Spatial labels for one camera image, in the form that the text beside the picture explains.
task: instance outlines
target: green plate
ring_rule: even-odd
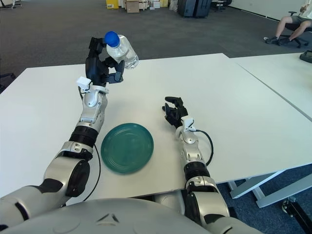
[[[124,123],[105,136],[101,156],[109,169],[127,174],[144,167],[153,149],[153,138],[146,128],[136,123]]]

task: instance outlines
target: cardboard box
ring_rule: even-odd
[[[107,9],[118,9],[118,0],[106,0]]]
[[[147,2],[139,2],[138,3],[138,8],[139,9],[144,10],[144,9],[147,9],[147,7],[148,7],[148,3]]]
[[[133,1],[133,0],[127,0],[126,1],[126,6],[127,6],[127,13],[139,13],[139,7],[138,7],[138,0]]]

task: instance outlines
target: gray carpet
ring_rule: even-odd
[[[210,11],[206,19],[182,18],[168,8],[126,14],[124,9],[107,10],[104,0],[28,0],[23,7],[0,10],[0,74],[19,75],[27,67],[84,63],[90,38],[114,30],[125,35],[140,59],[157,59],[224,53],[243,57],[303,52],[295,43],[287,47],[267,45],[277,22],[237,9]],[[5,85],[10,78],[1,81]],[[289,170],[262,186],[272,193],[312,172],[312,166]],[[280,203],[258,209],[251,193],[230,199],[226,184],[218,185],[238,217],[266,234],[301,234],[294,219]],[[311,190],[297,195],[311,215]]]

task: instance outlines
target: table leg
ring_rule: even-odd
[[[254,196],[255,196],[255,198],[256,198],[257,200],[260,200],[260,199],[262,199],[262,198],[265,197],[265,195],[264,195],[264,193],[262,192],[262,190],[260,189],[260,187],[257,187],[257,188],[255,188],[255,189],[253,189],[253,194],[254,194]]]
[[[294,194],[302,192],[306,189],[312,187],[312,174],[298,180],[297,182],[286,186],[283,189],[278,190],[275,193],[272,193],[264,198],[256,201],[259,208],[271,205],[277,201],[283,200],[287,197],[290,197]]]
[[[279,171],[275,173],[270,173],[267,175],[259,175],[248,179],[246,182],[242,183],[239,186],[236,186],[234,181],[228,182],[229,187],[231,188],[231,197],[232,198],[239,198],[244,194],[250,192],[251,190],[259,187],[261,184],[269,181],[270,179],[276,177],[277,175],[281,174],[284,171]]]

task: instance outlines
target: person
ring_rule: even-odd
[[[280,35],[285,29],[286,23],[300,24],[300,26],[292,33],[290,37],[279,39]],[[294,38],[300,36],[304,30],[312,25],[312,4],[311,0],[305,0],[305,4],[300,8],[298,16],[285,16],[279,22],[276,34],[274,37],[266,40],[267,44],[278,44],[286,45],[291,42]]]

